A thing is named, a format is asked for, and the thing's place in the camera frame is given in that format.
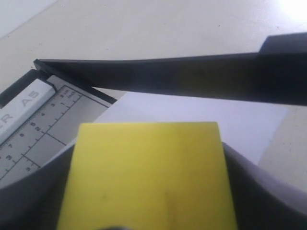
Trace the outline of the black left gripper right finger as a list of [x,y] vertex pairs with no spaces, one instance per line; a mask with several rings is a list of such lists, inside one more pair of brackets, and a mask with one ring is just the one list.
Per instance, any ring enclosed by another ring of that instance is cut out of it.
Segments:
[[305,230],[307,194],[284,183],[223,143],[240,230]]

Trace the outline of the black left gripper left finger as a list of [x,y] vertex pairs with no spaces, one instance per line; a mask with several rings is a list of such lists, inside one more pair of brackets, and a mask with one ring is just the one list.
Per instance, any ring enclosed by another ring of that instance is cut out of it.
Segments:
[[71,163],[74,144],[69,144],[46,165],[0,189],[0,225],[3,226],[30,210],[64,174]]

